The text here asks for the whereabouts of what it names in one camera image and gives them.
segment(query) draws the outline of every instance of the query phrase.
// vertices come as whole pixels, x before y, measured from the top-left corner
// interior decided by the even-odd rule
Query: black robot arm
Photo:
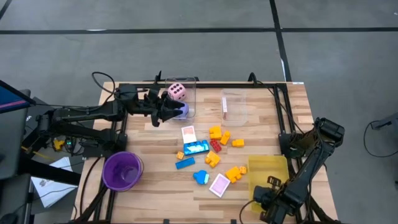
[[[167,121],[170,118],[182,114],[176,110],[184,106],[183,103],[174,101],[163,92],[158,97],[160,88],[153,85],[144,99],[139,99],[137,87],[133,84],[122,83],[114,92],[113,101],[107,101],[101,106],[90,106],[83,108],[64,107],[46,112],[36,118],[37,132],[42,138],[56,136],[72,136],[76,138],[89,139],[82,146],[101,151],[95,155],[111,155],[118,151],[124,151],[127,142],[125,134],[118,134],[114,129],[95,130],[80,125],[72,124],[76,121],[89,121],[94,119],[105,119],[107,121],[122,121],[127,113],[150,115],[152,125],[159,126],[158,120]]]
[[[335,147],[343,142],[344,128],[325,118],[317,118],[314,128],[305,134],[293,134],[290,148],[309,149],[310,154],[297,174],[283,184],[279,190],[256,186],[253,199],[261,203],[267,211],[262,212],[260,220],[269,224],[283,223],[286,215],[294,215],[308,199],[308,186],[313,176],[331,156]]]

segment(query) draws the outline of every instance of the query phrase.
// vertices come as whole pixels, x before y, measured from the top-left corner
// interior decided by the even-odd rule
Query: monitor
[[[0,80],[0,114],[35,104],[34,100]]]

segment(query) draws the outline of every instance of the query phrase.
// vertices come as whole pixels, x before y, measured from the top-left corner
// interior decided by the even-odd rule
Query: blue block
[[[209,152],[209,150],[210,146],[206,140],[203,140],[202,142],[197,141],[184,144],[184,154],[186,156]]]
[[[184,160],[182,160],[180,162],[176,162],[175,166],[176,166],[177,169],[182,169],[184,167],[187,167],[187,166],[190,166],[190,165],[193,165],[193,164],[195,164],[195,160],[194,160],[193,157],[191,157],[191,158],[188,158],[188,159],[184,159]]]
[[[209,175],[205,170],[200,170],[193,174],[193,178],[197,181],[198,184],[207,184],[209,181]]]

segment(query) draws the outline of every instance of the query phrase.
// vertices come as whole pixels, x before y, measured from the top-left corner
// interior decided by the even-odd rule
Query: wooden table
[[[107,82],[104,87],[111,89],[112,85]],[[303,131],[312,129],[313,118],[304,85],[287,83],[287,87],[295,122]],[[139,183],[131,190],[116,194],[112,223],[162,223],[165,218],[170,219],[171,223],[230,223],[231,219],[239,220],[241,207],[251,199],[248,177],[244,175],[235,184],[230,184],[222,198],[218,198],[208,190],[212,181],[217,174],[224,174],[233,166],[245,166],[248,155],[280,154],[277,140],[280,129],[274,97],[265,88],[246,90],[247,123],[241,127],[221,127],[223,131],[231,132],[231,139],[243,138],[245,147],[231,147],[229,141],[227,146],[223,146],[220,152],[221,162],[214,169],[205,164],[205,155],[202,154],[195,156],[195,165],[176,170],[175,163],[178,161],[176,153],[181,151],[183,146],[182,125],[166,122],[155,128],[151,125],[149,117],[129,116],[126,128],[129,140],[127,151],[141,157],[145,170]],[[197,139],[209,139],[209,128],[221,124],[220,91],[219,88],[197,88],[197,112],[193,124]],[[102,92],[100,104],[108,94]],[[283,113],[286,130],[289,130],[287,115]],[[97,120],[94,123],[95,129],[110,126],[111,123],[104,120]],[[81,186],[94,160],[95,158],[88,159],[83,168],[75,201],[78,209]],[[97,163],[88,178],[83,208],[90,204],[98,192],[102,168],[103,159]],[[193,180],[193,173],[201,169],[210,173],[207,185],[198,185]],[[103,200],[101,219],[105,218],[108,194],[109,191]],[[337,219],[324,167],[313,180],[312,195],[326,214]],[[250,206],[243,211],[244,223],[259,223],[258,218],[259,214],[250,211]],[[295,219],[286,216],[285,222],[295,223]]]

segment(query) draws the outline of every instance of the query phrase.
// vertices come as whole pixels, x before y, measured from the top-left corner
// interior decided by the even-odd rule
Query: yellow plastic bin
[[[249,174],[249,198],[253,198],[254,187],[272,187],[267,183],[271,175],[282,181],[282,184],[289,178],[287,170],[287,161],[284,156],[249,156],[248,161]],[[253,212],[261,213],[263,210],[258,203],[251,204]]]

